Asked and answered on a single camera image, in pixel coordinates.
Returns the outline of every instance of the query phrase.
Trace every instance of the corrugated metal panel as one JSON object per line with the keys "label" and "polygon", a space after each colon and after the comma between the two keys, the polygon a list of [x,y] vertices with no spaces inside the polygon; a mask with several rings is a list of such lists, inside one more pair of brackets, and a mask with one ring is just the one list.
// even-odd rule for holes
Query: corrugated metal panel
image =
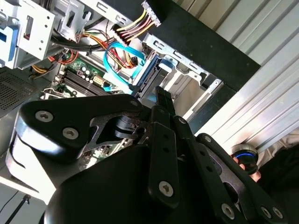
{"label": "corrugated metal panel", "polygon": [[263,151],[299,127],[299,0],[176,2],[262,65],[198,133]]}

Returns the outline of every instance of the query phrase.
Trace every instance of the human hand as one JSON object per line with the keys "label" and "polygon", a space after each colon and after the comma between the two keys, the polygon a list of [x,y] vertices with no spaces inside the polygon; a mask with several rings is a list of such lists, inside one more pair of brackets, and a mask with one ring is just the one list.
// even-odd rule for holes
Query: human hand
{"label": "human hand", "polygon": [[[234,157],[233,159],[234,159],[234,161],[235,161],[236,163],[239,162],[239,160],[238,160],[237,158]],[[244,164],[240,164],[240,167],[241,167],[243,170],[245,170],[245,166],[244,166]],[[251,177],[255,182],[257,182],[257,181],[261,178],[261,173],[260,173],[259,171],[257,171],[256,173],[250,175],[250,177]]]}

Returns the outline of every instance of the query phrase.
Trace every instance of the ventilation grille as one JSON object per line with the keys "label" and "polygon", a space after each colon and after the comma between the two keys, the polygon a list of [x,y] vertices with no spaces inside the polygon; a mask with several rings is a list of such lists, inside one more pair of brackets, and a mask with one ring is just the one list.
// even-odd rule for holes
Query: ventilation grille
{"label": "ventilation grille", "polygon": [[0,70],[0,117],[15,108],[36,91],[27,83],[5,69]]}

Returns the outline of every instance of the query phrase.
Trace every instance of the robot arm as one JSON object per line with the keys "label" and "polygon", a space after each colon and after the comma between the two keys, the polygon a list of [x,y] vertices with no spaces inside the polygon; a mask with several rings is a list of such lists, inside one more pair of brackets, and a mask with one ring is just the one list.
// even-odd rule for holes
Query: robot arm
{"label": "robot arm", "polygon": [[[175,115],[170,93],[157,87],[156,97],[151,109],[130,95],[21,108],[7,157],[36,175],[39,168],[38,183],[27,181],[51,198],[45,223],[288,223],[211,136],[194,137]],[[83,152],[124,138],[130,146],[76,170]]]}

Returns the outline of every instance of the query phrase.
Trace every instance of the silver screw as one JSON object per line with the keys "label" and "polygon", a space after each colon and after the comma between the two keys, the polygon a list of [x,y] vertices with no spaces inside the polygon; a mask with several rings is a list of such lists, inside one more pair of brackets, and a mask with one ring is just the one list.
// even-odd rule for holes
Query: silver screw
{"label": "silver screw", "polygon": [[208,142],[212,142],[211,138],[208,137],[208,136],[205,136],[205,139],[206,139]]}
{"label": "silver screw", "polygon": [[263,213],[266,215],[266,217],[271,218],[271,214],[265,207],[262,206],[261,209],[262,209]]}
{"label": "silver screw", "polygon": [[182,119],[182,118],[179,118],[178,120],[179,120],[181,123],[183,123],[183,124],[186,123],[186,121],[185,121],[184,119]]}
{"label": "silver screw", "polygon": [[138,103],[134,100],[131,100],[131,104],[133,104],[134,106],[138,106]]}
{"label": "silver screw", "polygon": [[53,115],[47,111],[38,111],[36,112],[36,119],[42,122],[50,122],[53,120]]}
{"label": "silver screw", "polygon": [[221,205],[222,211],[223,213],[229,217],[231,220],[235,219],[235,213],[232,210],[232,208],[228,205],[228,204],[222,204]]}
{"label": "silver screw", "polygon": [[159,190],[162,194],[164,194],[166,197],[171,197],[173,195],[173,188],[172,186],[166,182],[166,181],[161,181],[159,183]]}
{"label": "silver screw", "polygon": [[273,211],[279,218],[284,218],[284,216],[281,214],[281,212],[277,208],[273,207]]}
{"label": "silver screw", "polygon": [[64,137],[66,137],[67,139],[71,139],[74,140],[77,137],[79,137],[79,133],[76,129],[71,128],[71,127],[67,127],[62,131],[62,134],[64,135]]}

